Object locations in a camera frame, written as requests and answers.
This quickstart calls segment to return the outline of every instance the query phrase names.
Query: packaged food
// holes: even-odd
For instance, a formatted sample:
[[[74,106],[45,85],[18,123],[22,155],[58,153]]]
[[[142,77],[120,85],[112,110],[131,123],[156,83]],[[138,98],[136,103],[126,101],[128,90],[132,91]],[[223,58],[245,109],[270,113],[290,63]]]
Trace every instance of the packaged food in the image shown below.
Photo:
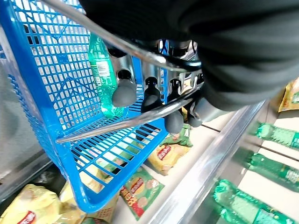
[[[92,168],[89,169],[89,172],[105,182],[109,182],[111,180],[111,177],[106,177],[106,175],[103,174],[96,166],[92,166]],[[86,186],[95,192],[99,192],[103,187],[100,183],[85,173],[80,173],[80,178]],[[112,219],[118,197],[119,192],[101,210],[95,213],[86,214],[77,207],[71,190],[71,185],[67,182],[60,192],[60,200],[63,202],[65,212],[55,224],[79,224],[85,217],[93,217],[109,223]]]
[[[26,185],[0,218],[0,224],[53,224],[61,216],[57,195],[45,187]]]
[[[190,141],[190,125],[184,124],[182,130],[178,134],[169,134],[161,145],[178,144],[181,146],[192,147]]]
[[[278,112],[288,110],[299,110],[299,78],[286,86],[285,95]]]
[[[164,185],[154,179],[143,167],[139,167],[121,188],[121,197],[129,206],[136,220],[139,220],[163,187]]]
[[[188,111],[182,107],[182,113],[183,113],[183,119],[184,119],[184,123],[188,122]]]
[[[82,224],[106,224],[106,222],[96,218],[85,218]]]
[[[101,210],[95,213],[87,214],[86,217],[95,218],[95,220],[103,220],[106,223],[110,223],[116,208],[116,203],[118,201],[119,195],[120,193],[117,192],[117,194]]]
[[[154,169],[162,175],[168,175],[168,171],[186,154],[190,147],[178,144],[157,147],[148,157],[148,161]]]

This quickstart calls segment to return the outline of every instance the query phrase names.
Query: blue shopping basket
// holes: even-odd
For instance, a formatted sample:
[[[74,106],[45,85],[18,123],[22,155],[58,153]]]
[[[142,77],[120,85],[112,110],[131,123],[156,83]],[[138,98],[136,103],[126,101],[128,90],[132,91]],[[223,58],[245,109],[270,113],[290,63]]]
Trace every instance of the blue shopping basket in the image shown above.
[[[65,3],[83,12],[76,0]],[[0,0],[0,43],[0,61],[41,146],[70,181],[79,208],[101,209],[167,135],[163,120],[63,144],[56,139],[138,115],[140,61],[133,61],[137,102],[123,117],[107,119],[93,84],[84,27],[36,0]],[[100,191],[86,186],[82,176],[100,183]]]

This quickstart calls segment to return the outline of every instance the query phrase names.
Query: black sleeve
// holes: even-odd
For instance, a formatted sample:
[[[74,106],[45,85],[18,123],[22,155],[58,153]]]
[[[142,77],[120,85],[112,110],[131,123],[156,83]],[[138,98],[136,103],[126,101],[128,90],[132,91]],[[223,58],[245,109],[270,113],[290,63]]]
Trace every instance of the black sleeve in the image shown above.
[[[193,2],[179,24],[198,43],[211,104],[236,110],[299,76],[299,1]]]

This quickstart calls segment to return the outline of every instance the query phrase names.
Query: yellow snack bag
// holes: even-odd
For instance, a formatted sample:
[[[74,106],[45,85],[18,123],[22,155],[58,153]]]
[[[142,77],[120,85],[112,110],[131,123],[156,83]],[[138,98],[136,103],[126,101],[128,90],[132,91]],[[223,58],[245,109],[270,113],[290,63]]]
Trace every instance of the yellow snack bag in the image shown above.
[[[299,110],[299,78],[286,86],[285,95],[278,112],[288,110]]]
[[[109,182],[112,178],[105,178],[106,175],[94,165],[90,165],[87,169],[89,173],[105,182]],[[99,192],[103,187],[100,183],[84,172],[80,173],[80,178],[87,187],[95,192]],[[113,217],[118,197],[119,192],[101,210],[95,213],[86,214],[77,207],[71,190],[71,185],[67,182],[60,192],[60,200],[63,202],[64,212],[55,224],[80,224],[85,217],[101,219],[109,223]]]
[[[178,144],[157,147],[148,157],[149,162],[162,175],[168,175],[168,171],[185,155],[190,147]]]
[[[53,224],[60,218],[57,195],[44,187],[26,185],[0,218],[0,224]]]
[[[116,208],[116,203],[118,201],[119,195],[120,193],[117,192],[117,194],[100,211],[87,214],[86,217],[100,219],[107,223],[110,223]]]

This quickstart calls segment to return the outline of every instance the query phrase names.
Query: white shelf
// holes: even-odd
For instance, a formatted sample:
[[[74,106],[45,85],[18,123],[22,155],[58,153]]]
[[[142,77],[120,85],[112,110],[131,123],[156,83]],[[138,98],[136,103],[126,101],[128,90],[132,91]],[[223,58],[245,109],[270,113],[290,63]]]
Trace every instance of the white shelf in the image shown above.
[[[200,155],[205,151],[211,142],[217,137],[219,133],[206,127],[194,128],[190,132],[190,139],[193,143],[193,148],[180,158],[177,164],[170,169],[169,175],[163,176],[156,173],[154,170],[143,165],[145,169],[159,182],[165,185],[153,204],[145,211],[139,221],[136,221],[134,215],[124,200],[120,197],[117,202],[116,211],[112,220],[113,224],[144,224],[148,223],[165,200],[169,197],[178,183],[183,179],[186,173],[190,170],[192,165],[198,160]]]
[[[203,125],[221,131],[224,128],[224,126],[228,123],[228,121],[234,116],[235,113],[236,111],[226,113],[224,115],[215,118],[212,121],[203,123]]]
[[[278,155],[271,151],[260,149],[260,154],[269,159],[282,162],[286,165],[299,169],[299,162]],[[239,188],[257,199],[267,203],[271,207],[286,214],[290,218],[299,221],[299,193],[276,184],[261,175],[247,171]]]

